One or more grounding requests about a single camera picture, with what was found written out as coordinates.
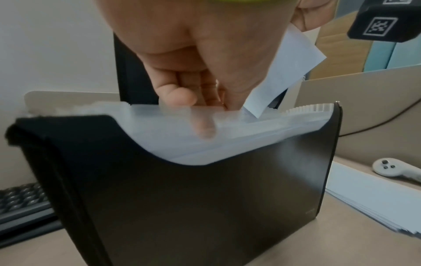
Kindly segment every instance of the expanding file folder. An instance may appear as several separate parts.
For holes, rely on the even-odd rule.
[[[317,216],[341,119],[335,103],[318,131],[203,166],[106,115],[20,118],[6,137],[89,266],[242,266]]]

